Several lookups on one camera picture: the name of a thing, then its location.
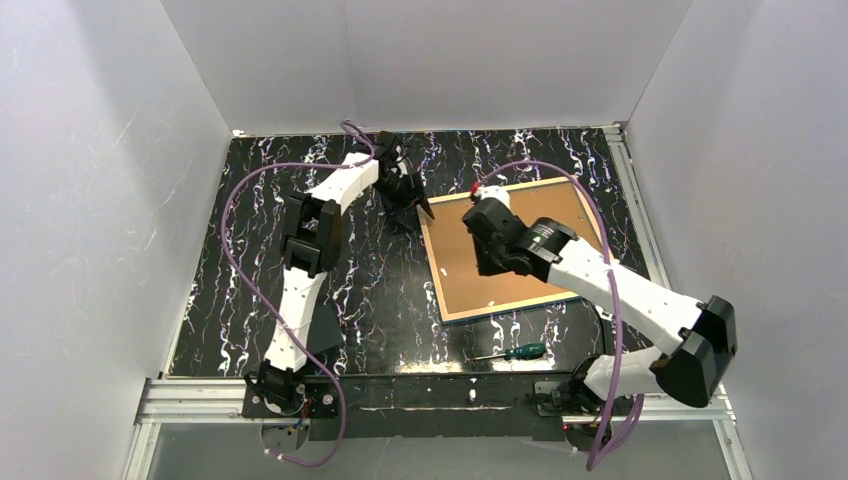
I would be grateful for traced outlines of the green handled screwdriver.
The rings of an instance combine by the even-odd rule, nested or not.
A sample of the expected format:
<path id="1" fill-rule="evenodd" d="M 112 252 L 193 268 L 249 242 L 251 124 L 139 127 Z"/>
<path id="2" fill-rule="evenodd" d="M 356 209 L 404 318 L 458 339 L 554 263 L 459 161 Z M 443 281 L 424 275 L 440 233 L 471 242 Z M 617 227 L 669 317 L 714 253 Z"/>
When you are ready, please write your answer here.
<path id="1" fill-rule="evenodd" d="M 470 358 L 470 361 L 485 361 L 485 360 L 537 360 L 544 357 L 547 353 L 547 347 L 544 343 L 530 343 L 521 345 L 512 349 L 504 350 L 492 355 Z"/>

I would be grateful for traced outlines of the black right arm base motor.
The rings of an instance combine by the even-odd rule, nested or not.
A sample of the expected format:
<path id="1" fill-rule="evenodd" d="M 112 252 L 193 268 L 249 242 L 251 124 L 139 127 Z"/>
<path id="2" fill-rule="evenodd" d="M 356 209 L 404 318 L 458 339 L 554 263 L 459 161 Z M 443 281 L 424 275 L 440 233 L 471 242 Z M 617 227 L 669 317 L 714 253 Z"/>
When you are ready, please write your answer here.
<path id="1" fill-rule="evenodd" d="M 605 401 L 598 397 L 586 384 L 589 368 L 599 356 L 584 360 L 563 381 L 540 381 L 533 385 L 531 401 L 541 417 L 583 416 L 590 422 L 601 418 Z"/>

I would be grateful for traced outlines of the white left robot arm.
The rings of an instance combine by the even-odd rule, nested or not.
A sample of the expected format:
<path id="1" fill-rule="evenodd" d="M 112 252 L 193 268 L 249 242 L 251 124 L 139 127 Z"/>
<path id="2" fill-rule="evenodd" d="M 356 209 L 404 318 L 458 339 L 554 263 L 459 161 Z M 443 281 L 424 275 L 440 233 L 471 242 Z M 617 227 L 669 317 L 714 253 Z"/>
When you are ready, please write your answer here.
<path id="1" fill-rule="evenodd" d="M 365 153 L 348 153 L 342 167 L 320 184 L 289 197 L 281 242 L 284 274 L 279 308 L 286 325 L 275 327 L 258 371 L 246 376 L 249 390 L 285 416 L 306 402 L 305 387 L 296 374 L 308 359 L 298 346 L 306 344 L 318 294 L 340 257 L 342 216 L 368 189 L 378 193 L 387 220 L 398 229 L 415 229 L 419 210 L 435 217 L 422 178 L 400 146 L 379 147 L 373 159 Z"/>

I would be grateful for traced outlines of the blue picture frame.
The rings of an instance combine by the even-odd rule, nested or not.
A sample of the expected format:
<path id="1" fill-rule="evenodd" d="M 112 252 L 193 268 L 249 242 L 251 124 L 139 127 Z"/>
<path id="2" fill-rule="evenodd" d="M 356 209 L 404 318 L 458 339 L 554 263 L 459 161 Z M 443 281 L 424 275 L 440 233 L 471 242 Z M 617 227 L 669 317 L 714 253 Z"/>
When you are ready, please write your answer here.
<path id="1" fill-rule="evenodd" d="M 510 208 L 474 204 L 470 193 L 430 199 L 418 218 L 445 324 L 576 298 L 547 281 L 546 261 L 571 230 L 600 248 L 601 229 L 564 177 L 508 185 Z"/>

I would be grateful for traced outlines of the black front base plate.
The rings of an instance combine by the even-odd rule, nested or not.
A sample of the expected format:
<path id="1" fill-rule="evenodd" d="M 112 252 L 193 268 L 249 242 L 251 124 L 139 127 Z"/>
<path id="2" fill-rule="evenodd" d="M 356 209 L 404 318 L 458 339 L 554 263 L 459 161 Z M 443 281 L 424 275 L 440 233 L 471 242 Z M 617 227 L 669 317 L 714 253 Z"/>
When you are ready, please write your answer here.
<path id="1" fill-rule="evenodd" d="M 339 388 L 322 376 L 305 378 L 306 402 L 292 415 L 247 387 L 241 415 L 272 426 L 299 426 L 314 441 L 404 438 L 529 437 L 561 440 L 563 417 L 541 417 L 531 395 L 540 381 L 568 371 L 352 375 Z"/>

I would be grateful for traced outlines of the aluminium right side rail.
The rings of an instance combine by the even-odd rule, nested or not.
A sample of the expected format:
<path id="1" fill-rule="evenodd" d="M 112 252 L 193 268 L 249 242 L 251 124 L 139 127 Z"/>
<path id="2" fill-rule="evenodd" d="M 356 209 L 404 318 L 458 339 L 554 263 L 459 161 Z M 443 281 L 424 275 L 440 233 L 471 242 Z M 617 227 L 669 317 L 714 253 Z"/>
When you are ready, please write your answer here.
<path id="1" fill-rule="evenodd" d="M 612 160 L 620 179 L 650 279 L 670 289 L 671 284 L 640 191 L 633 158 L 626 143 L 625 131 L 619 124 L 603 126 L 601 130 L 610 149 Z"/>

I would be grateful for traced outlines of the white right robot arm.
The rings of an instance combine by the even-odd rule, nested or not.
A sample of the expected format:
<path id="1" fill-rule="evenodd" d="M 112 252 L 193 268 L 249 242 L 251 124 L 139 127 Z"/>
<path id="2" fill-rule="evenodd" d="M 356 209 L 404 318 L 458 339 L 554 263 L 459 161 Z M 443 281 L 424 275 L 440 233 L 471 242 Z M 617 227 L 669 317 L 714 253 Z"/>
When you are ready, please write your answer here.
<path id="1" fill-rule="evenodd" d="M 572 229 L 548 217 L 525 225 L 495 197 L 463 216 L 478 270 L 531 275 L 572 291 L 640 331 L 651 347 L 602 355 L 581 365 L 577 385 L 591 399 L 664 393 L 704 408 L 738 351 L 735 309 L 714 295 L 707 301 L 676 293 L 613 261 Z"/>

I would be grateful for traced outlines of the aluminium front rail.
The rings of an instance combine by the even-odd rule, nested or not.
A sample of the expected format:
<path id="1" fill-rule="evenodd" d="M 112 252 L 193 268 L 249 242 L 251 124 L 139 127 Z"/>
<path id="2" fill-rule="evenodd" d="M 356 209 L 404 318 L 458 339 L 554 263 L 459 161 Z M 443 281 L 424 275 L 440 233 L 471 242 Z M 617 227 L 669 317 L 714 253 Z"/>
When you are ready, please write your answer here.
<path id="1" fill-rule="evenodd" d="M 516 405 L 406 407 L 356 402 L 340 444 L 246 419 L 233 379 L 155 381 L 144 392 L 127 479 L 748 479 L 725 396 L 705 410 L 646 400 L 634 434 L 600 465 L 563 421 Z"/>

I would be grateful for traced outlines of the black square pad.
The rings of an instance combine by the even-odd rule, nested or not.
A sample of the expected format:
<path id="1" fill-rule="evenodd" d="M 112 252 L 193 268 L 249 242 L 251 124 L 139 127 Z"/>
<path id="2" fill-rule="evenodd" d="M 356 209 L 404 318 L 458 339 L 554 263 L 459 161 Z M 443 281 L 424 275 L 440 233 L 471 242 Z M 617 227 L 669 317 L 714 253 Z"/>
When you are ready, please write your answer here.
<path id="1" fill-rule="evenodd" d="M 319 305 L 314 309 L 307 337 L 306 347 L 313 355 L 330 349 L 338 349 L 345 343 L 336 310 L 329 305 Z"/>

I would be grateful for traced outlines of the aluminium rail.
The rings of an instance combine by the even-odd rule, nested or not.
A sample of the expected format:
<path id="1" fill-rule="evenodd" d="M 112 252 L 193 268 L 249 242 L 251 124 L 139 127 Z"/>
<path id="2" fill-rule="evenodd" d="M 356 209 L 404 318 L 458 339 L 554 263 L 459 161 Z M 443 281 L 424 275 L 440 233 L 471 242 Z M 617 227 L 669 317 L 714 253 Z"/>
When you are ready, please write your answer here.
<path id="1" fill-rule="evenodd" d="M 340 444 L 246 419 L 233 379 L 155 381 L 144 392 L 127 479 L 748 479 L 725 396 L 705 410 L 646 400 L 634 434 L 600 465 L 563 421 L 516 405 L 406 407 L 356 402 Z"/>
<path id="2" fill-rule="evenodd" d="M 670 289 L 671 284 L 640 191 L 633 158 L 626 143 L 625 131 L 619 124 L 603 126 L 601 130 L 610 149 L 612 160 L 620 179 L 650 279 Z"/>

